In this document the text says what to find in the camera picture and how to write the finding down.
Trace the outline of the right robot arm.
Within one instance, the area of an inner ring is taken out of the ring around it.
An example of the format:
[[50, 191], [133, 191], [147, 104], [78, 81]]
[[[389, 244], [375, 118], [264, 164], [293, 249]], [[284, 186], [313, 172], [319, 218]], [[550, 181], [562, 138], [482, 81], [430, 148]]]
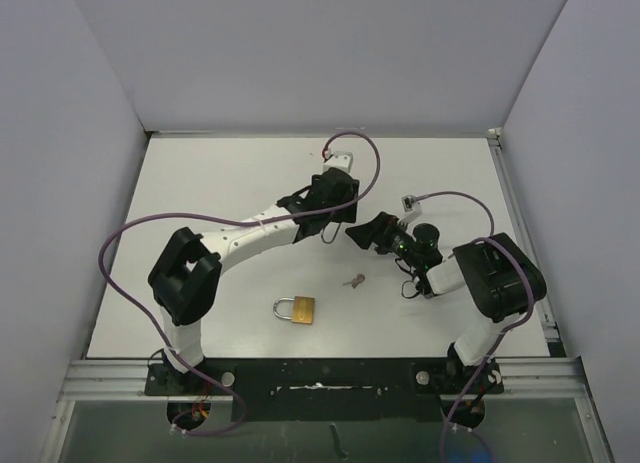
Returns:
[[547, 294], [540, 270], [505, 233], [457, 246], [450, 258], [440, 252], [436, 226], [420, 223], [408, 232], [398, 217], [385, 212], [348, 228], [346, 235], [363, 250], [392, 254], [414, 286], [413, 297], [468, 290], [474, 320], [450, 346], [456, 360], [445, 367], [446, 382], [459, 392], [478, 384], [483, 359], [495, 353], [504, 334]]

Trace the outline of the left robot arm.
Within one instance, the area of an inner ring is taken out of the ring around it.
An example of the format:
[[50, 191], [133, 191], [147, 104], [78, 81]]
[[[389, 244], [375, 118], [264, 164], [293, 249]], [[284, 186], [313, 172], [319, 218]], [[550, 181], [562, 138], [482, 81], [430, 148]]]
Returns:
[[184, 227], [173, 233], [148, 283], [169, 340], [167, 379], [177, 391], [190, 394], [202, 385], [201, 320], [213, 306], [221, 276], [267, 250], [318, 235], [331, 223], [355, 222], [359, 185], [347, 172], [330, 168], [240, 227], [206, 234]]

